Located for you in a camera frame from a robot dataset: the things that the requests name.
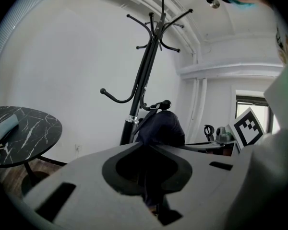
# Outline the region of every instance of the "black slot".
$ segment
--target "black slot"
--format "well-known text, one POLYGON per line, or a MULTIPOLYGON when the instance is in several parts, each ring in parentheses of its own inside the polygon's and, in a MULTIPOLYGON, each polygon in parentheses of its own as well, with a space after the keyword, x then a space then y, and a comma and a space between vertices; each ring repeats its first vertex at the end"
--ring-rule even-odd
POLYGON ((36 213, 52 222, 75 188, 74 184, 62 183, 36 210, 36 213))
POLYGON ((220 163, 220 162, 211 162, 209 165, 230 171, 231 168, 233 167, 231 164, 226 164, 226 163, 220 163))

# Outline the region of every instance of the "window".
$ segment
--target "window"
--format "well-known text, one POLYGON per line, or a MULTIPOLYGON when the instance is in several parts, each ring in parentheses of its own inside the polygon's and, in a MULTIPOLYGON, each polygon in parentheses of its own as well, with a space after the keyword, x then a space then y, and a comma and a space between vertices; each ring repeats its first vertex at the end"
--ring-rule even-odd
POLYGON ((254 111, 265 133, 274 134, 280 130, 278 121, 272 113, 272 110, 265 98, 237 96, 236 118, 245 112, 249 107, 254 111))

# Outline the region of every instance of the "window frame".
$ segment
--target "window frame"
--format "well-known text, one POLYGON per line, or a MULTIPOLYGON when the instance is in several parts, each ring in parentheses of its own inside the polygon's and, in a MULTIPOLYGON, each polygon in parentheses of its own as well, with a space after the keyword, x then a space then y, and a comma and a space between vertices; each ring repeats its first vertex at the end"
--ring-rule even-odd
POLYGON ((236 95, 236 114, 235 118, 237 118, 237 112, 238 112, 238 103, 242 104, 251 104, 251 105, 256 105, 256 106, 266 106, 268 107, 268 125, 267 125, 267 130, 265 132, 272 133, 273 130, 273 119, 274 119, 274 114, 266 101, 265 98, 262 97, 254 97, 254 96, 241 96, 241 95, 236 95))

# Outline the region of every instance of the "desk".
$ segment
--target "desk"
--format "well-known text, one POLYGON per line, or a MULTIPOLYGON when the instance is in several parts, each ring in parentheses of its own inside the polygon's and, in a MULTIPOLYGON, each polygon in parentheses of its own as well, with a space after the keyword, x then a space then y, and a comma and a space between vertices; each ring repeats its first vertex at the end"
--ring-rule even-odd
POLYGON ((38 158, 52 148, 62 134, 62 124, 55 117, 30 108, 0 106, 0 122, 15 114, 19 125, 10 131, 0 143, 0 167, 7 168, 24 164, 28 175, 22 183, 25 195, 32 186, 48 176, 33 172, 29 161, 38 158))

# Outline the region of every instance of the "wall outlet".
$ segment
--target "wall outlet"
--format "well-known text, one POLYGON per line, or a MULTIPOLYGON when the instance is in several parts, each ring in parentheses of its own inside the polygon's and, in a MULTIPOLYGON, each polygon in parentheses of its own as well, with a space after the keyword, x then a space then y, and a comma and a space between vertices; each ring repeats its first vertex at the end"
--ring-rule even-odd
POLYGON ((75 144, 75 150, 76 150, 77 153, 81 152, 81 150, 82 150, 82 145, 80 145, 80 144, 75 144))

